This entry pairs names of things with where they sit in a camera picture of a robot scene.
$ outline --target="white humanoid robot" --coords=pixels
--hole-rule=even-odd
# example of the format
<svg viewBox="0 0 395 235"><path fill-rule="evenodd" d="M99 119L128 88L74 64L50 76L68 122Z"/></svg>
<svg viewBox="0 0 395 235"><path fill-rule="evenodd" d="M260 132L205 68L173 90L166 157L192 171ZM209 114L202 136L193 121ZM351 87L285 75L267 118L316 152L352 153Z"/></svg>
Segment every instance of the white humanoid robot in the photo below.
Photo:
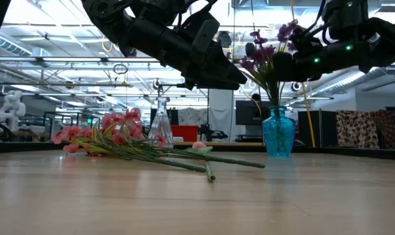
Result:
<svg viewBox="0 0 395 235"><path fill-rule="evenodd" d="M7 126L11 131L18 130L19 117L26 114L26 105L20 102L22 95L21 91L9 91L0 108L0 123L8 119Z"/></svg>

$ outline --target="glass vase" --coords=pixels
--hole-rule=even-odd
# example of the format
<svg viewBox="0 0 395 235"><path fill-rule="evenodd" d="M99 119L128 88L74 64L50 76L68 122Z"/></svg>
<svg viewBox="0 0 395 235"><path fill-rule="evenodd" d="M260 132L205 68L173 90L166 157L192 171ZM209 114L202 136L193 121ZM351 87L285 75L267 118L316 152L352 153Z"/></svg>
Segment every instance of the glass vase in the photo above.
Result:
<svg viewBox="0 0 395 235"><path fill-rule="evenodd" d="M262 122L262 134L269 157L289 158L296 123L285 116L286 107L270 107L271 116Z"/></svg>
<svg viewBox="0 0 395 235"><path fill-rule="evenodd" d="M160 142L158 134L163 137L163 142ZM148 138L150 140L155 140L151 142L154 146L166 148L174 147L170 120L166 113L166 98L158 98L158 110L151 124L151 130Z"/></svg>

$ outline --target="desk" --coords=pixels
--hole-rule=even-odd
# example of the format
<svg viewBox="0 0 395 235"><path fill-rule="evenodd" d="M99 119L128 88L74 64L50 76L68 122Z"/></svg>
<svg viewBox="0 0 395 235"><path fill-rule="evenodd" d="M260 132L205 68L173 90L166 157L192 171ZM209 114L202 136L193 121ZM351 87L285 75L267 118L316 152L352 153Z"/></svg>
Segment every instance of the desk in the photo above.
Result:
<svg viewBox="0 0 395 235"><path fill-rule="evenodd" d="M212 168L215 183L138 161L0 153L0 234L395 235L395 161L294 153Z"/></svg>

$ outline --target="flower bouquet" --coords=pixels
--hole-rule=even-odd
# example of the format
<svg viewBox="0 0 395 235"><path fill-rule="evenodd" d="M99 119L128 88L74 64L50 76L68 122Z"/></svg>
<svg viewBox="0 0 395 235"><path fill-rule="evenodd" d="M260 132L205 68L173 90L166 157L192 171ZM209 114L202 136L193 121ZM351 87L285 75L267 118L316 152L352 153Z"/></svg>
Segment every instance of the flower bouquet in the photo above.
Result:
<svg viewBox="0 0 395 235"><path fill-rule="evenodd" d="M67 153L76 153L78 148L81 147L93 156L115 156L128 161L139 160L160 163L197 172L206 172L206 169L210 167L209 164L206 164L206 167L201 167L167 159L194 159L257 168L265 167L265 165L259 163L209 156L207 155L209 152L207 148L187 150L165 148L165 140L162 136L158 135L156 140L144 138L138 108L126 111L126 114L105 114L101 129L98 128L98 123L92 129L80 129L77 126L65 127L52 138L52 141L55 144L60 144L62 141L69 142L68 145L63 147Z"/></svg>
<svg viewBox="0 0 395 235"><path fill-rule="evenodd" d="M292 71L281 66L285 63L278 62L292 61L292 55L286 51L295 49L294 45L289 43L289 37L297 27L296 20L282 25L277 35L277 47L264 47L263 44L268 40L260 36L259 30L252 32L255 45L248 43L245 46L247 56L241 61L241 66L248 71L245 74L265 90L272 105L270 118L262 123L262 134L269 156L288 157L294 142L296 125L285 117L286 107L280 106L285 82L280 82L279 79L280 76L286 76Z"/></svg>

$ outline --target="green leaf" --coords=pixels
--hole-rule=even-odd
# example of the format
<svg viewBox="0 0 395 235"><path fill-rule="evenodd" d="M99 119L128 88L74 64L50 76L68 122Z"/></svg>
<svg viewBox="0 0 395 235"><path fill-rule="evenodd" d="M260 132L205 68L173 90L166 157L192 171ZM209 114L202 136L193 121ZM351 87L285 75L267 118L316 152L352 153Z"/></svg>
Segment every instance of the green leaf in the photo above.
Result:
<svg viewBox="0 0 395 235"><path fill-rule="evenodd" d="M205 147L205 148L198 148L198 149L193 149L193 148L187 148L185 151L188 151L189 153L197 153L197 154L207 154L213 149L212 146Z"/></svg>

